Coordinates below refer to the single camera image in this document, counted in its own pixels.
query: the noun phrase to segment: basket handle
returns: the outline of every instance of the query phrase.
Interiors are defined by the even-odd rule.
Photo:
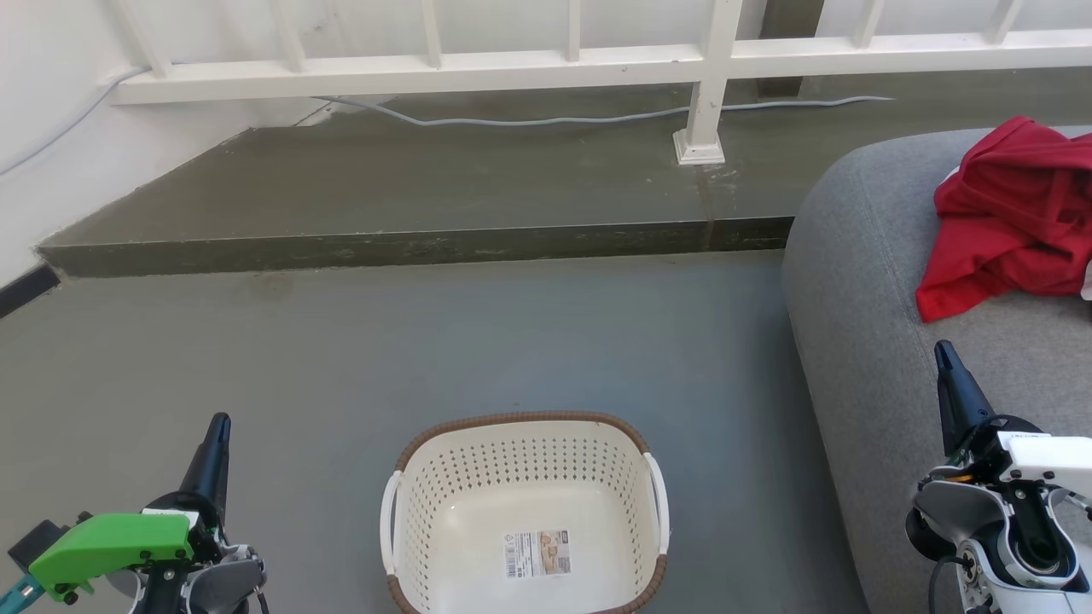
[[[672,538],[672,515],[667,510],[667,486],[664,485],[664,474],[660,471],[660,463],[652,458],[650,452],[644,452],[644,460],[649,461],[649,470],[652,473],[652,489],[656,493],[656,511],[660,516],[660,554],[667,554],[667,542]]]
[[[394,475],[387,481],[387,488],[383,489],[383,505],[379,508],[379,551],[383,556],[383,569],[388,576],[394,575],[394,544],[391,529],[391,513],[394,511],[394,496],[399,489],[399,482],[402,477],[401,471],[395,471]]]

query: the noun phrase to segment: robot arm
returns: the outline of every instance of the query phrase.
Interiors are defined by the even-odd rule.
[[[232,420],[213,416],[182,484],[140,513],[80,515],[75,527],[46,520],[8,554],[26,574],[0,598],[16,614],[41,595],[73,604],[106,576],[133,598],[131,614],[245,614],[265,583],[265,566],[224,536]]]
[[[1054,513],[1064,500],[1090,509],[1092,439],[1053,437],[995,414],[951,343],[935,351],[949,458],[917,484],[911,542],[938,566],[959,564],[965,612],[1092,614],[1082,568],[1092,558],[1082,558]]]

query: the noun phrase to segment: barcode sticker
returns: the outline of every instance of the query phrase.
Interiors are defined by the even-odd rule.
[[[568,531],[505,534],[505,577],[509,580],[571,572]]]

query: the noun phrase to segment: railing base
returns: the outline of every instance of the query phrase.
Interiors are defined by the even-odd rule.
[[[673,137],[675,155],[679,166],[696,166],[699,164],[724,164],[724,150],[721,149],[721,137],[711,145],[690,145],[686,142],[686,129],[679,130]]]

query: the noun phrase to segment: gray sofa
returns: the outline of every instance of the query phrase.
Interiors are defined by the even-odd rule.
[[[1012,293],[928,326],[917,315],[914,291],[939,226],[933,192],[986,132],[924,134],[851,153],[811,190],[785,251],[796,344],[874,614],[927,611],[931,563],[906,541],[903,520],[912,485],[942,461],[937,340],[954,343],[998,412],[1047,433],[1092,436],[1088,303]],[[1070,534],[1092,544],[1092,523],[1076,509],[1066,516]]]

